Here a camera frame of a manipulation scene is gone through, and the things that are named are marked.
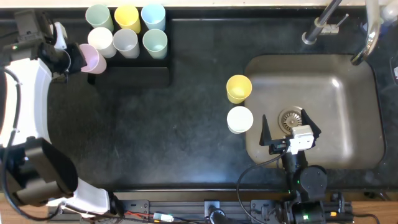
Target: wooden surface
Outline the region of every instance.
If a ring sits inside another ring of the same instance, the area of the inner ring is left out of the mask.
[[[376,215],[380,223],[383,224],[398,224],[398,202],[353,202],[354,212],[357,214],[372,213]],[[47,215],[47,207],[24,207],[29,214],[44,217]],[[35,223],[26,220],[19,216],[0,195],[0,214],[2,224],[20,223],[28,224]],[[375,224],[373,218],[356,218],[355,223],[360,224]]]

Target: yellow cup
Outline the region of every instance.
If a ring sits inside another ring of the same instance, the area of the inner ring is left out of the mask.
[[[244,75],[234,75],[226,83],[226,92],[231,103],[242,103],[252,90],[251,82]]]
[[[139,13],[133,5],[118,7],[114,12],[114,19],[122,29],[131,29],[137,34],[141,31]]]

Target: pink cup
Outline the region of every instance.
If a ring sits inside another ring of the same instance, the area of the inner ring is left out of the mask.
[[[82,72],[101,74],[106,69],[105,58],[89,44],[80,44],[80,50],[86,58],[87,66],[81,68]]]

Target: faucet base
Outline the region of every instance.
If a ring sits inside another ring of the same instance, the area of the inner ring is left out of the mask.
[[[315,40],[309,41],[309,40],[307,40],[307,39],[305,38],[305,34],[307,34],[307,32],[304,32],[303,35],[301,36],[301,39],[303,40],[304,44],[307,44],[307,45],[313,45],[313,44],[315,44],[315,42],[317,41],[317,39],[315,38]]]

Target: cup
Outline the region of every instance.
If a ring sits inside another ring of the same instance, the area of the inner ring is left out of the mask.
[[[226,83],[226,92],[231,103],[242,103],[250,95],[251,90],[251,82],[244,75],[234,75]]]
[[[244,106],[235,106],[229,111],[226,122],[232,133],[241,134],[253,125],[253,114]]]
[[[150,56],[155,59],[163,59],[167,55],[167,36],[159,29],[148,30],[142,38],[144,47]]]
[[[87,65],[81,68],[82,72],[101,74],[106,69],[105,58],[90,44],[80,44],[81,52],[86,58]]]
[[[122,29],[134,30],[137,34],[141,31],[138,10],[133,5],[118,7],[114,12],[114,19]]]
[[[141,17],[148,29],[164,31],[166,28],[166,10],[161,4],[149,4],[143,7]]]
[[[126,58],[139,55],[138,36],[131,29],[121,29],[113,36],[113,45]]]
[[[86,11],[86,20],[94,28],[105,27],[113,32],[113,21],[108,7],[97,4]]]
[[[93,29],[87,37],[88,44],[106,58],[111,58],[116,54],[112,39],[112,32],[105,27]]]

